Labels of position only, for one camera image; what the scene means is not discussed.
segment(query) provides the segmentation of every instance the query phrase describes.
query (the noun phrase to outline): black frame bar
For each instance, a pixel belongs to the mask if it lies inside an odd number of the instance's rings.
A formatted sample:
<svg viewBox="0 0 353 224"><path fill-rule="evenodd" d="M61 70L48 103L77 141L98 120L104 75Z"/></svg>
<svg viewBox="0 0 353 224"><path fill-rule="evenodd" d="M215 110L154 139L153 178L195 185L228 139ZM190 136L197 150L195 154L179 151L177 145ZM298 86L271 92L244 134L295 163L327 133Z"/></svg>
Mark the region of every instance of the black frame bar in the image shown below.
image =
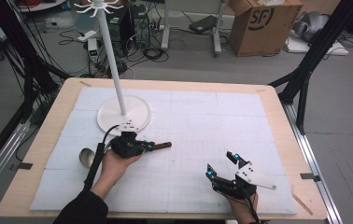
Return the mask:
<svg viewBox="0 0 353 224"><path fill-rule="evenodd" d="M296 125L301 134L305 134L304 113L310 77L352 17L353 0L342 0L298 67L286 76L268 84L278 87L288 82L285 89L278 94L279 100L287 105L292 105L294 97L300 92Z"/></svg>

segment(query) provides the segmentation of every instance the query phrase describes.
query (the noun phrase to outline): wooden table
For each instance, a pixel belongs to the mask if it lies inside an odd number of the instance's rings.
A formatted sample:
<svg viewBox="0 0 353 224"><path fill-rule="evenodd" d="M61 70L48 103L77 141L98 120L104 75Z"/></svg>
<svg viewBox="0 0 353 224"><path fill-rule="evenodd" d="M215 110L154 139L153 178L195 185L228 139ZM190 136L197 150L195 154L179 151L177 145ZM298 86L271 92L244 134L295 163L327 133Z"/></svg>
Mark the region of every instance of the wooden table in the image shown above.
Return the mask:
<svg viewBox="0 0 353 224"><path fill-rule="evenodd" d="M262 85L218 84L200 82L122 80L121 86L129 89L178 90L178 91L224 91L258 94L266 113L270 129L290 182L293 198L298 207L297 215L261 216L262 219L324 220L326 208L313 180L303 180L300 174L311 173L289 125L285 112L274 88ZM59 212L31 211L44 167L55 148L75 101L84 87L113 87L111 79L69 78L65 81L57 99L31 145L24 162L33 164L31 170L19 170L11 182L2 202L0 217L56 217ZM141 218L206 218L231 219L219 214L145 214L109 213L110 217Z"/></svg>

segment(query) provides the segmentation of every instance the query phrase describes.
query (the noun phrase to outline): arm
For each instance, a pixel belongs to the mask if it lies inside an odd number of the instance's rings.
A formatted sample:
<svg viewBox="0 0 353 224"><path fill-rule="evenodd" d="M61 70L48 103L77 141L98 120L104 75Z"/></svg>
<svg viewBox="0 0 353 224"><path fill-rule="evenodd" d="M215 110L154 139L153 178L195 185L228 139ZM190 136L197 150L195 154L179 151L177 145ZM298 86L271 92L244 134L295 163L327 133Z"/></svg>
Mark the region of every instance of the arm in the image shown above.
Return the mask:
<svg viewBox="0 0 353 224"><path fill-rule="evenodd" d="M256 210L259 199L258 193L255 193L250 198ZM229 201L233 216L235 220L237 220L238 224L256 223L255 218L252 216L249 206L245 201L236 201L228 197L226 197L226 199Z"/></svg>
<svg viewBox="0 0 353 224"><path fill-rule="evenodd" d="M138 161L140 156L122 159L112 150L108 150L103 158L102 172L97 182L89 191L80 193L58 215L54 223L106 223L106 195L127 171L130 164Z"/></svg>

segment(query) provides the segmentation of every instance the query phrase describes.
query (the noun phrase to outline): hand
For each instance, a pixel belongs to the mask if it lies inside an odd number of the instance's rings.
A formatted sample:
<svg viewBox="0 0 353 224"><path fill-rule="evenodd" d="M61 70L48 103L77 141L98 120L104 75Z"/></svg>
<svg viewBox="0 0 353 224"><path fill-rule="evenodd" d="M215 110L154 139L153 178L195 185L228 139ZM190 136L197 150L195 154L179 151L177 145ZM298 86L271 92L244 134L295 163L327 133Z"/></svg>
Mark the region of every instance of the hand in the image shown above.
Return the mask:
<svg viewBox="0 0 353 224"><path fill-rule="evenodd" d="M102 160L102 171L97 182L92 186L91 191L104 199L112 187L121 179L127 168L138 161L142 154L129 159L123 159L113 150L108 150Z"/></svg>
<svg viewBox="0 0 353 224"><path fill-rule="evenodd" d="M232 208L233 216L237 220L238 224L248 224L251 222L255 222L255 218L252 216L251 210L245 200L234 200L228 197L226 197L226 199L227 201L229 201L229 204ZM258 193L253 194L250 199L253 203L254 209L256 210L256 208L258 207L259 199Z"/></svg>

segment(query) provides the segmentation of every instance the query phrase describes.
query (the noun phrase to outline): floor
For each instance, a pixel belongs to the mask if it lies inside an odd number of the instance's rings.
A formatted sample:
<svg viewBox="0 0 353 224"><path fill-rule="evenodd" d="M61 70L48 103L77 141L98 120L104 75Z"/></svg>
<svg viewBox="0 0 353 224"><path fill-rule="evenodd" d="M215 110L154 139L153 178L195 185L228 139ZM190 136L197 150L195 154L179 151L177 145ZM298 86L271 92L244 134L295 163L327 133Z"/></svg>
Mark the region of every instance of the floor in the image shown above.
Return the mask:
<svg viewBox="0 0 353 224"><path fill-rule="evenodd" d="M191 17L194 20L199 18L197 15L191 15ZM183 15L176 15L172 21L177 21L179 24L189 22ZM225 19L222 28L230 29L232 22L231 18ZM86 51L78 43L60 46L58 42L63 40L59 36L60 32L42 34L49 53L68 72L83 69L87 62ZM140 63L133 67L134 70L128 70L120 77L268 84L293 71L304 57L303 54L290 54L282 51L274 57L237 58L230 47L226 46L221 55L214 58L209 52L211 49L210 37L173 31L169 50L167 50L169 58L166 62ZM353 49L348 49L348 51L347 56L331 56L318 66L310 80L305 114L306 136L340 216L347 224L353 223ZM21 101L21 91L16 78L10 72L8 62L0 61L0 131ZM20 157L23 157L32 140L32 138L29 139L21 147ZM15 174L9 167L16 163L17 160L12 158L0 175L0 200ZM0 217L0 223L51 223L51 221L52 218ZM272 223L296 222L273 221ZM302 221L299 223L325 222Z"/></svg>

